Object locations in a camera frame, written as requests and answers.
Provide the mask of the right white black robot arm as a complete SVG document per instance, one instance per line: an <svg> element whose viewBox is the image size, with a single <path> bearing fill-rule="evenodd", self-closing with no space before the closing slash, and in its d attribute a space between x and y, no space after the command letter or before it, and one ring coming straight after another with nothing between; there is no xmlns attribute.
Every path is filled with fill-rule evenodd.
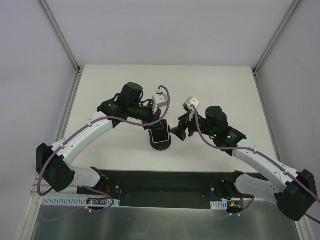
<svg viewBox="0 0 320 240"><path fill-rule="evenodd" d="M183 107L186 114L179 117L178 125L171 133L182 141L197 133L206 145L246 163L264 177L261 180L236 171L235 178L225 184L228 196L258 197L275 205L283 215L296 222L320 201L310 171L298 171L263 153L242 132L229 125L221 107L208 107L205 117L199 115L192 103L185 103Z"/></svg>

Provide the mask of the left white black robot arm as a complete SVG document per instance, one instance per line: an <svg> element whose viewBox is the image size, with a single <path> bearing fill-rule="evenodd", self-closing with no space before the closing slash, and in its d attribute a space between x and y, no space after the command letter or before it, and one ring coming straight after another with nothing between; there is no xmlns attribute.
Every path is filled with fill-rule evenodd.
<svg viewBox="0 0 320 240"><path fill-rule="evenodd" d="M142 100L143 87L134 82L125 84L120 93L106 100L81 127L69 136L36 149L35 169L39 174L37 193L45 196L61 192L71 185L86 188L99 195L105 191L107 178L97 168L73 165L77 156L96 139L119 124L126 123L146 130L160 130L170 107L169 90L160 85L152 98Z"/></svg>

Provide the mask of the black phone pink case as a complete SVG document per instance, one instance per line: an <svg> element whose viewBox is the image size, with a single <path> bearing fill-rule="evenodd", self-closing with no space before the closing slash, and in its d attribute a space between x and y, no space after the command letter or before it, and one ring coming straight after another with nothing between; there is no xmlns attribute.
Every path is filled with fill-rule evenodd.
<svg viewBox="0 0 320 240"><path fill-rule="evenodd" d="M167 142L170 139L169 128L163 130L149 130L150 140L153 144Z"/></svg>

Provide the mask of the black phone stand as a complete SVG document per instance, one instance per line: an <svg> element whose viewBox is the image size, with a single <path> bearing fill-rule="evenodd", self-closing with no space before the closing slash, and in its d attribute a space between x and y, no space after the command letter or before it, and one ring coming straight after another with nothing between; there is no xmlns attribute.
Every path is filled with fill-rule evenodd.
<svg viewBox="0 0 320 240"><path fill-rule="evenodd" d="M169 140L168 141L165 141L165 142L162 142L162 143L152 143L151 142L151 137L150 137L150 133L149 133L149 143L151 145L151 147L154 149L154 150L157 150L157 151L165 151L167 150L171 144L172 144L172 137L171 137L171 129L170 127L168 126L168 129L169 129Z"/></svg>

